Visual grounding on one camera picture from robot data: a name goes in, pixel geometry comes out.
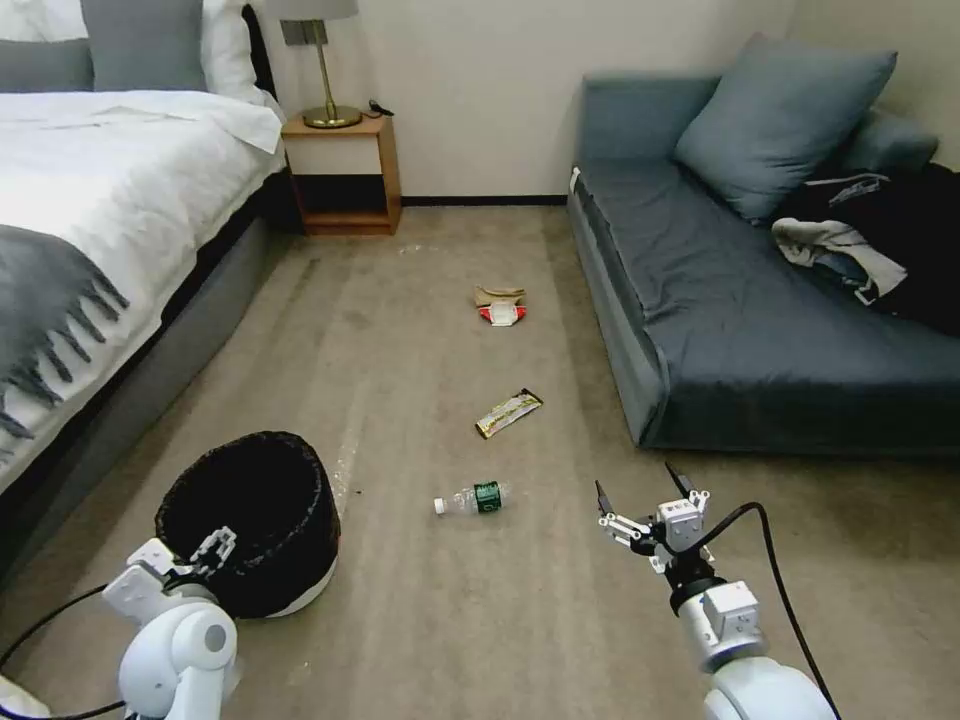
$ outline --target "lampshade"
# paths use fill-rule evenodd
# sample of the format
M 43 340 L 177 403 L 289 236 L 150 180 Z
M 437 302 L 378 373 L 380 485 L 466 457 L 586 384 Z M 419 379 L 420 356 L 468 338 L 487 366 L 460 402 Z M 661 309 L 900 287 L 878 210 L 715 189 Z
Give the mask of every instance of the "lampshade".
M 339 20 L 360 12 L 357 0 L 267 0 L 262 7 L 280 20 Z

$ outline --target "black trash can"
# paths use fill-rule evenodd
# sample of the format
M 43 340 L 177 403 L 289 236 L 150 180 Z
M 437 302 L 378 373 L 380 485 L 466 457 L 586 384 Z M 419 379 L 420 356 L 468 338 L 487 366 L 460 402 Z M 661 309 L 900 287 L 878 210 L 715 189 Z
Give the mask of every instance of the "black trash can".
M 340 517 L 320 458 L 297 435 L 259 432 L 211 450 L 156 516 L 157 537 L 184 561 L 224 525 L 236 548 L 207 584 L 233 617 L 294 612 L 333 573 Z

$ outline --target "green bottle label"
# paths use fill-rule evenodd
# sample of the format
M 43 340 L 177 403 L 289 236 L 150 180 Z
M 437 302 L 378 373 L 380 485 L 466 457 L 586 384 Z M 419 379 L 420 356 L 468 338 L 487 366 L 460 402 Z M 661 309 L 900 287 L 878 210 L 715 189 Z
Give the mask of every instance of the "green bottle label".
M 500 500 L 500 486 L 497 483 L 474 485 L 473 491 L 477 494 L 477 509 L 480 512 L 496 512 L 503 506 Z

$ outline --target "white wall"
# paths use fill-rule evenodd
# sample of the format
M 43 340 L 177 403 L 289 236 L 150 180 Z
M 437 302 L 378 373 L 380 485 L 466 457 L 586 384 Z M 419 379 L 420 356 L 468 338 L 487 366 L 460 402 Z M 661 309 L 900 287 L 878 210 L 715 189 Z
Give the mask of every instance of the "white wall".
M 937 133 L 936 159 L 960 169 L 958 0 L 799 0 L 790 34 L 840 47 L 899 50 L 880 104 Z
M 795 2 L 361 0 L 328 24 L 327 59 L 338 102 L 397 113 L 405 195 L 562 193 L 584 73 L 719 66 L 756 30 L 783 35 Z M 320 104 L 313 48 L 261 18 L 284 108 Z

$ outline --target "candy bar wrapper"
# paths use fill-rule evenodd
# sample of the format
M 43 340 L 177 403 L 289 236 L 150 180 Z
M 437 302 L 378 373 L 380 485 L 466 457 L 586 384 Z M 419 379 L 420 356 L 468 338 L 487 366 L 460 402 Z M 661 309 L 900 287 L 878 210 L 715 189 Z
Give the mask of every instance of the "candy bar wrapper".
M 505 403 L 500 403 L 480 418 L 477 421 L 477 430 L 484 438 L 489 439 L 524 415 L 532 413 L 541 405 L 543 405 L 543 400 L 523 388 Z

